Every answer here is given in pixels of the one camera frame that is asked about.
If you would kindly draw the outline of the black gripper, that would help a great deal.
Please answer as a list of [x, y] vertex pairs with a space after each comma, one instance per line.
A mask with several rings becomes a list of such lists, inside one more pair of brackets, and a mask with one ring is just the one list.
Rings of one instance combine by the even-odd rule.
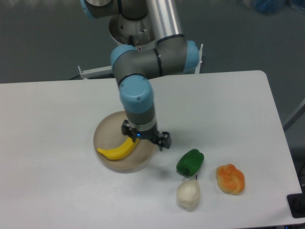
[[156, 121], [151, 121], [143, 125], [136, 125], [128, 120], [124, 120], [122, 126], [122, 134], [128, 136], [133, 143], [136, 139], [146, 139], [157, 145], [160, 151], [164, 148], [171, 147], [172, 139], [169, 132], [158, 132]]

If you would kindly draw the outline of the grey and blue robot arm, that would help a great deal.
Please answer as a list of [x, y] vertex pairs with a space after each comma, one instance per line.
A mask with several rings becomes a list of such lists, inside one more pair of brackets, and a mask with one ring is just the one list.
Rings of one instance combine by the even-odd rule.
[[170, 148], [168, 132], [159, 132], [150, 79], [188, 73], [200, 63], [195, 42], [185, 38], [174, 0], [83, 0], [84, 12], [95, 19], [121, 15], [128, 21], [149, 18], [156, 40], [154, 48], [139, 51], [135, 42], [116, 47], [110, 55], [127, 119], [122, 134], [133, 141], [149, 140], [160, 149]]

